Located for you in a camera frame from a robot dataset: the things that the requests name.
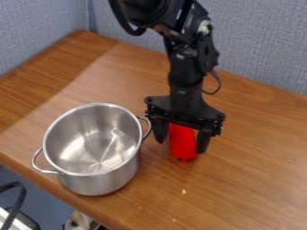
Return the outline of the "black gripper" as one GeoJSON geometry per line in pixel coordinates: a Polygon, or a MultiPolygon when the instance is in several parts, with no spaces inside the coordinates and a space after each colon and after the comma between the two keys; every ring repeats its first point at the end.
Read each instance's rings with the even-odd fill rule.
{"type": "Polygon", "coordinates": [[[201,86],[172,87],[171,94],[148,96],[147,115],[152,124],[156,141],[161,144],[168,136],[169,124],[177,124],[199,130],[196,136],[196,152],[207,151],[211,136],[219,136],[225,115],[212,108],[203,99],[201,86]]]}

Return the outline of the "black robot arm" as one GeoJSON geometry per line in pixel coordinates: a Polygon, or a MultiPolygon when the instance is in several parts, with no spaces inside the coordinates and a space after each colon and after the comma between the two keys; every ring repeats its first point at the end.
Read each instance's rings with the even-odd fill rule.
{"type": "Polygon", "coordinates": [[[161,143],[171,125],[197,131],[195,151],[203,154],[211,138],[221,133],[225,115],[204,101],[207,75],[216,75],[219,51],[207,9],[197,0],[108,0],[115,18],[125,32],[140,36],[148,29],[161,37],[171,72],[171,93],[148,96],[147,116],[156,140],[161,143]]]}

